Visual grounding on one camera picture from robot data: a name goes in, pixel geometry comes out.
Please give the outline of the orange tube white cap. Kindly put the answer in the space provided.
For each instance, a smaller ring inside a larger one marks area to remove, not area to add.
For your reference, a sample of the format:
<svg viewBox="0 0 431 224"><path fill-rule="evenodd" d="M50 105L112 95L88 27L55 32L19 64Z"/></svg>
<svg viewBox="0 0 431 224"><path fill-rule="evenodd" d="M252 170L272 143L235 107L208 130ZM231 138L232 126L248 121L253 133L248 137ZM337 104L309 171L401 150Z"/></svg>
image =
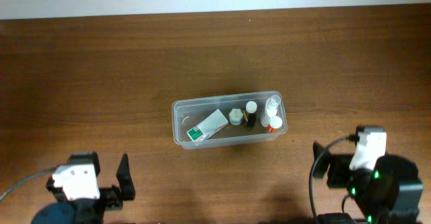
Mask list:
<svg viewBox="0 0 431 224"><path fill-rule="evenodd" d="M277 132L283 125L283 120L279 116L274 116L269 119L269 123L267 125L268 133Z"/></svg>

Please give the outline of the white spray bottle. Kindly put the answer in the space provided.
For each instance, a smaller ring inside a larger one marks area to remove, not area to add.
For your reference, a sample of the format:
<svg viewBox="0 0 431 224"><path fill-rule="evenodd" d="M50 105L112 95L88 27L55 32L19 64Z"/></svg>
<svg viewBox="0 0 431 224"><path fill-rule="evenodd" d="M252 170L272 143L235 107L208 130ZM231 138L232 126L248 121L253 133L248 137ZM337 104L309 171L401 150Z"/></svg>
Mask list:
<svg viewBox="0 0 431 224"><path fill-rule="evenodd" d="M261 112L261 125L267 127L272 117L277 116L279 105L281 104L281 98L277 95L272 95L267 99L263 110Z"/></svg>

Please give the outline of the dark bottle white cap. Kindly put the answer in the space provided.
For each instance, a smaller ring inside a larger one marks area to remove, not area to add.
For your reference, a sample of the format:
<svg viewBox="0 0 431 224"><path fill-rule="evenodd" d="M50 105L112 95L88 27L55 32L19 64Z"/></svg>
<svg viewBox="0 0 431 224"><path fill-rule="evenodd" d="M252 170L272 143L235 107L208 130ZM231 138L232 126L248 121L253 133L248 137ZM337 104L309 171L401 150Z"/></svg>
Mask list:
<svg viewBox="0 0 431 224"><path fill-rule="evenodd" d="M257 103L254 101L247 102L243 110L243 115L245 124L249 127L253 127L257 119Z"/></svg>

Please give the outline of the white green sachet packet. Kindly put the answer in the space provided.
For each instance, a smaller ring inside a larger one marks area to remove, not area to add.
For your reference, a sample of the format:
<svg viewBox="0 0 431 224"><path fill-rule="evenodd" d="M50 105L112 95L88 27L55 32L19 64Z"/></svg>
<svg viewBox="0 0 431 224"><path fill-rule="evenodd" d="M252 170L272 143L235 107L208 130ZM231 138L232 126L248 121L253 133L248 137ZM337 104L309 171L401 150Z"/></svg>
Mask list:
<svg viewBox="0 0 431 224"><path fill-rule="evenodd" d="M228 124L227 118L220 110L214 111L198 125L190 128L187 135L193 142L204 141Z"/></svg>

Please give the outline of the small gold lid jar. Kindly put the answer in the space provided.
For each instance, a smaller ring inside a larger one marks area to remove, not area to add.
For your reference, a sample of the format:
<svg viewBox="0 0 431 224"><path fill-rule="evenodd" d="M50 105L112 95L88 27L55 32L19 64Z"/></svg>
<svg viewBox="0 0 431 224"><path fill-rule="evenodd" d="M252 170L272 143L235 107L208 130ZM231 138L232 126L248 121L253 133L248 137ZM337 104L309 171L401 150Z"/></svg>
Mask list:
<svg viewBox="0 0 431 224"><path fill-rule="evenodd" d="M233 108L229 113L230 124L233 126L240 125L242 123L243 116L241 109Z"/></svg>

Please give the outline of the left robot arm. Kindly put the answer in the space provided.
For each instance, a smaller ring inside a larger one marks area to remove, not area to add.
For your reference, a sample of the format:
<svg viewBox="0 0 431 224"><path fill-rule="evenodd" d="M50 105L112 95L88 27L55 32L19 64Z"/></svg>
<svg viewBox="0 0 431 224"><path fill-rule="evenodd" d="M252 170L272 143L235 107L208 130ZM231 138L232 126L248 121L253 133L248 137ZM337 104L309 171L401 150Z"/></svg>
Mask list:
<svg viewBox="0 0 431 224"><path fill-rule="evenodd" d="M116 172L118 185L99 187L100 162L96 152L76 153L54 169L46 183L56 202L45 206L32 219L40 224L100 224L106 211L120 211L135 199L129 158L121 157Z"/></svg>

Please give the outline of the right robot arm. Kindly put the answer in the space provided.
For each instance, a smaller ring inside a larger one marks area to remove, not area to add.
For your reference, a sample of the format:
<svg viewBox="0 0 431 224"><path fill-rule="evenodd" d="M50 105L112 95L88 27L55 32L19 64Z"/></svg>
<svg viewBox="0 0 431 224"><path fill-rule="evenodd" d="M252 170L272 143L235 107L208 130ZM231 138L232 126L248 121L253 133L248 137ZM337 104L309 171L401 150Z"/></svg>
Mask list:
<svg viewBox="0 0 431 224"><path fill-rule="evenodd" d="M352 154L332 154L328 147L313 143L314 162L308 189L315 223L418 223L424 185L416 164L398 155L384 154L371 170L351 170ZM318 214L312 195L312 180L327 176L329 188L344 188L364 218L354 220L345 209Z"/></svg>

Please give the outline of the clear plastic container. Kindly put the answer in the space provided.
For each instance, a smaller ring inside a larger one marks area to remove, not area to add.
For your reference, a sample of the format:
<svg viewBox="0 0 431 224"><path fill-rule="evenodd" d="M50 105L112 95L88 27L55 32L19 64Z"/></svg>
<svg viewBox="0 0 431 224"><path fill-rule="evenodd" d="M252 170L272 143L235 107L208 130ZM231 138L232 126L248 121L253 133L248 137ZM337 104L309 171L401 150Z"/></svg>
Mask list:
<svg viewBox="0 0 431 224"><path fill-rule="evenodd" d="M277 116L282 118L283 125L275 133L268 133L267 127L261 125L261 112L265 102L272 95L281 98ZM233 108L245 109L246 103L254 101L257 103L257 119L253 127L244 122L233 126L229 121L229 113ZM204 141L193 142L187 135L190 128L198 125L214 111L220 110L227 118L228 124ZM179 100L172 105L172 132L173 139L183 149L204 149L211 147L224 147L230 145L241 145L272 141L288 131L288 122L282 96L278 91L259 91L246 94L234 94L224 96L213 96L208 98L196 98L191 100Z"/></svg>

